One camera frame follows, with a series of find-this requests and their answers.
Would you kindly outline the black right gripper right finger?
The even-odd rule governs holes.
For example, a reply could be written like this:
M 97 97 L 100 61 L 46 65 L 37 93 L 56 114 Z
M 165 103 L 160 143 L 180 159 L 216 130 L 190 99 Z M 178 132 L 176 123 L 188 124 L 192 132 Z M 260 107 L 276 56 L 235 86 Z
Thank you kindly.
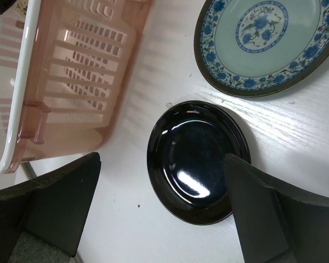
M 245 262 L 329 262 L 329 197 L 233 154 L 224 157 L 224 176 Z

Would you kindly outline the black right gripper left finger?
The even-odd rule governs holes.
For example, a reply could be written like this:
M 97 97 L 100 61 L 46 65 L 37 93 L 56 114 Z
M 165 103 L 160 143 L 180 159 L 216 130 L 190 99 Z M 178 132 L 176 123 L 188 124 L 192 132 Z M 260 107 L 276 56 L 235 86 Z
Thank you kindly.
M 100 170 L 100 155 L 92 152 L 0 190 L 0 262 L 70 262 Z

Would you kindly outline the cream plate with black flower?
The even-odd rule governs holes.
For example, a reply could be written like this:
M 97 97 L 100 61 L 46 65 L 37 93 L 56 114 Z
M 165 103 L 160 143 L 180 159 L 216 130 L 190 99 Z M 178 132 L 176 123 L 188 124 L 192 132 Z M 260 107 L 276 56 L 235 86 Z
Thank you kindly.
M 29 0 L 16 0 L 11 6 L 11 10 L 14 11 L 21 18 L 26 18 Z

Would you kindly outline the blue floral plate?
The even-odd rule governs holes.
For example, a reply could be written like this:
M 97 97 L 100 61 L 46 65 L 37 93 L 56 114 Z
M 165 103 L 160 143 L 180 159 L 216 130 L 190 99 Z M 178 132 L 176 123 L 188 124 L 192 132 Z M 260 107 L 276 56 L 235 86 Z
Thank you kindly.
M 222 93 L 280 92 L 329 56 L 329 1 L 206 1 L 194 54 L 203 77 Z

